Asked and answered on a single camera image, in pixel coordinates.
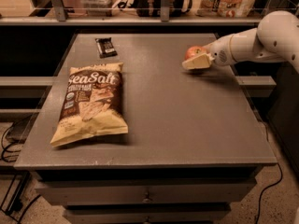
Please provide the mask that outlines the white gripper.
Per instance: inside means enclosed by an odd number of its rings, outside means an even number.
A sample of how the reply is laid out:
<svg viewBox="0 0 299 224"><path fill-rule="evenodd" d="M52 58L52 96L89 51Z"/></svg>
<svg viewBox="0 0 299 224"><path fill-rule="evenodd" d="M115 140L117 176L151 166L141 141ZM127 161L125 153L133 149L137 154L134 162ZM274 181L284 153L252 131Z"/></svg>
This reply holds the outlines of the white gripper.
<svg viewBox="0 0 299 224"><path fill-rule="evenodd" d="M231 52L232 35L223 36L207 45L204 45L206 53L195 55L182 63L187 70L206 69L211 65L229 66L235 63Z"/></svg>

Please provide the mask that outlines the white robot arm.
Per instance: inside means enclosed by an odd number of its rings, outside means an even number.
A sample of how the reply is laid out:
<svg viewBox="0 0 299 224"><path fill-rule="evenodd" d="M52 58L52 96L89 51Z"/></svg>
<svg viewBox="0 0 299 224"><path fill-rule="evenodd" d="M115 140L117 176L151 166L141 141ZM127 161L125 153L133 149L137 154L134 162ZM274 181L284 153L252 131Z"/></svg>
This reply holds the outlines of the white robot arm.
<svg viewBox="0 0 299 224"><path fill-rule="evenodd" d="M193 70L241 62L288 62L299 72L299 19L288 11L271 12L257 28L226 35L196 48L182 66Z"/></svg>

